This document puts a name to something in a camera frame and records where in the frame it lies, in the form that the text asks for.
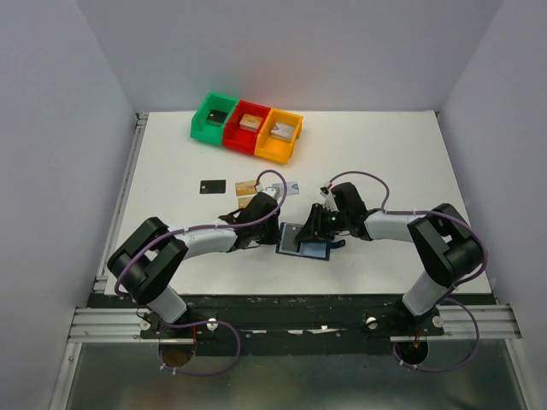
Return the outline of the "metal block in green bin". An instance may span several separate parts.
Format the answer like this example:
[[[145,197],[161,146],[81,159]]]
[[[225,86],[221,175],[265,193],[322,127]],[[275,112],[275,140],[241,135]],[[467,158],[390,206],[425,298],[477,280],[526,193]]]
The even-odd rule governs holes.
[[[207,116],[207,122],[212,126],[222,126],[227,118],[227,112],[211,109]]]

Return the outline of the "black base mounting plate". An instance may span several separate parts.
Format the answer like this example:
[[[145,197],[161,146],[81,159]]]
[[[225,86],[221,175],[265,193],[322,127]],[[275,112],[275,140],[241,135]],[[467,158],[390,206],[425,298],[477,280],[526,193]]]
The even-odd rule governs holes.
[[[207,356],[384,355],[391,345],[421,350],[448,334],[436,307],[419,319],[403,313],[397,295],[188,296],[183,328],[165,325],[150,309],[123,296],[93,294],[88,308],[104,324],[137,326],[133,341],[197,346]]]

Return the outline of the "metal block in red bin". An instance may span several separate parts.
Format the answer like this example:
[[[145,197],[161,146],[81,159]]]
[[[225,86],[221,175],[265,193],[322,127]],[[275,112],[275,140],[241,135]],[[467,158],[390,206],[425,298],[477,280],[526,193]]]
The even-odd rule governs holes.
[[[239,121],[239,127],[246,131],[257,132],[260,128],[261,123],[262,117],[251,114],[244,114]]]

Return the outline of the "navy blue card holder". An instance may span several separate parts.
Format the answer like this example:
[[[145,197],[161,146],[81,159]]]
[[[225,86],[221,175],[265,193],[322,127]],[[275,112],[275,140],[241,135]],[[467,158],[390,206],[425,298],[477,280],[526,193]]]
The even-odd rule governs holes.
[[[287,254],[280,254],[277,251],[279,242],[276,244],[275,252],[279,255],[287,255]],[[328,261],[330,259],[331,250],[343,248],[345,244],[346,242],[344,239],[338,240],[336,242],[329,241],[329,240],[322,240],[318,242],[301,243],[300,253],[298,255],[289,255],[289,256],[295,256],[295,257],[301,257],[301,258],[307,258],[307,259],[313,259],[313,260],[319,260],[319,261]]]

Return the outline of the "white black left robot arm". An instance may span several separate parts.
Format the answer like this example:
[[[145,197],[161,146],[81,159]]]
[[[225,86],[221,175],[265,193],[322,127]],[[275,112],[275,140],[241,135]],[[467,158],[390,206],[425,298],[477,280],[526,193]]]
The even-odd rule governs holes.
[[[264,192],[216,222],[207,229],[176,234],[159,218],[150,217],[109,257],[107,268],[137,304],[148,307],[163,323],[179,325],[187,305],[170,282],[182,261],[279,241],[279,204]]]

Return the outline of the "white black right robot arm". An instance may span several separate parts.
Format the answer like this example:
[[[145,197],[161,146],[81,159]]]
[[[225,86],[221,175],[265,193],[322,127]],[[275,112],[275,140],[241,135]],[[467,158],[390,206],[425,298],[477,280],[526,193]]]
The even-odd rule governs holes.
[[[363,241],[412,243],[423,272],[378,322],[386,331],[409,331],[418,325],[463,278],[487,262],[485,246],[449,203],[430,211],[368,209],[350,182],[327,186],[325,202],[316,203],[295,242],[331,242],[341,233]]]

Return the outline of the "yellow plastic bin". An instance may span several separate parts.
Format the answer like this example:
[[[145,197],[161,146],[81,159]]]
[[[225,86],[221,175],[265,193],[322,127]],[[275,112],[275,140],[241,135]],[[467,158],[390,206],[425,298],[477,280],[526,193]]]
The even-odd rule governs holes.
[[[271,108],[258,133],[254,155],[285,165],[291,159],[303,127],[303,117]]]

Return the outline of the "green plastic bin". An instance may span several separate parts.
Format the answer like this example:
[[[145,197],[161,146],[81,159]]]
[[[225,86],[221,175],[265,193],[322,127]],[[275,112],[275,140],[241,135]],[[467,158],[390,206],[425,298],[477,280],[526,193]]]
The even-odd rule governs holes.
[[[238,103],[237,98],[210,92],[191,120],[191,138],[221,146],[227,121]]]

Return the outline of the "black credit card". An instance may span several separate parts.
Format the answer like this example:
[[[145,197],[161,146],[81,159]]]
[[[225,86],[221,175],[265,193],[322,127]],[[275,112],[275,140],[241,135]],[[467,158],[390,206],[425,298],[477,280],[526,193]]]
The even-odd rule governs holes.
[[[201,195],[217,195],[226,193],[226,180],[225,179],[209,179],[200,181]]]
[[[297,235],[302,230],[301,225],[283,223],[281,225],[281,237],[277,251],[280,254],[298,255],[301,243],[297,241]]]

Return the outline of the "gold credit card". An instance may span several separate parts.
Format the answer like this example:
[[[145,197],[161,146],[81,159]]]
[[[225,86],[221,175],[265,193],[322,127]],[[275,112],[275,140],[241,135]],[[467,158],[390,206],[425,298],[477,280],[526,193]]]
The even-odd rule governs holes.
[[[241,196],[238,198],[238,208],[246,208],[250,201],[253,199],[253,196]]]
[[[251,196],[257,193],[256,190],[256,181],[248,180],[241,181],[235,184],[235,193],[236,196]]]

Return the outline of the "red plastic bin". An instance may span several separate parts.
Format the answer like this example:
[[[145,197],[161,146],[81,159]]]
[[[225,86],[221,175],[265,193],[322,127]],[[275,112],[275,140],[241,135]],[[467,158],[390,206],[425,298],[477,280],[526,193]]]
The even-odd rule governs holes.
[[[240,100],[227,121],[223,134],[222,146],[246,155],[254,155],[259,131],[270,114],[270,107]],[[262,123],[257,132],[250,132],[239,127],[239,121],[244,114],[262,117]]]

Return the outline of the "metal block in yellow bin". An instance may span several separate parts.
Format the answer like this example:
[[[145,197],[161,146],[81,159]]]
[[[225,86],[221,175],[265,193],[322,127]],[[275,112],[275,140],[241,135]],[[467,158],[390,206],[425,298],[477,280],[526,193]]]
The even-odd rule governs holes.
[[[286,123],[277,121],[271,129],[270,135],[272,138],[290,142],[292,140],[295,130],[295,126],[291,126]]]

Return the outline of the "light blue VIP card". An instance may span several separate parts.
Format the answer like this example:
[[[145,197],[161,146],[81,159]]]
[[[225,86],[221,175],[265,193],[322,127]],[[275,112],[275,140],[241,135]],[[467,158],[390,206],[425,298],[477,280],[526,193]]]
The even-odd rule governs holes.
[[[295,196],[300,194],[300,189],[297,181],[289,181],[284,188],[282,183],[275,183],[272,186],[279,192],[280,196]]]

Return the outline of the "aluminium rail frame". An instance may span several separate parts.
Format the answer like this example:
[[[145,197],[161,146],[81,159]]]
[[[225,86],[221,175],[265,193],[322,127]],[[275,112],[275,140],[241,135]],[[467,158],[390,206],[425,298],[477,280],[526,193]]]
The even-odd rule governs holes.
[[[108,207],[108,231],[103,236],[101,244],[101,253],[97,262],[93,265],[94,269],[91,271],[93,276],[87,275],[85,277],[85,298],[82,302],[76,304],[71,319],[76,316],[76,310],[78,308],[87,308],[88,301],[95,294],[103,294],[106,289],[106,273],[104,269],[106,267],[107,253],[110,251],[115,237],[118,235],[119,225],[121,223],[121,215],[123,214],[123,208],[126,204],[126,197],[128,196],[127,187],[131,184],[130,180],[136,166],[136,156],[142,143],[142,137],[148,121],[149,112],[137,112],[132,115],[130,122],[130,145],[127,153],[122,156],[123,173],[115,181],[115,202]],[[62,363],[57,375],[55,388],[50,400],[49,409],[67,409],[70,402],[70,395],[73,389],[74,381],[76,379],[80,359],[84,352],[84,343],[73,341],[70,337],[67,337],[66,347],[62,358]]]

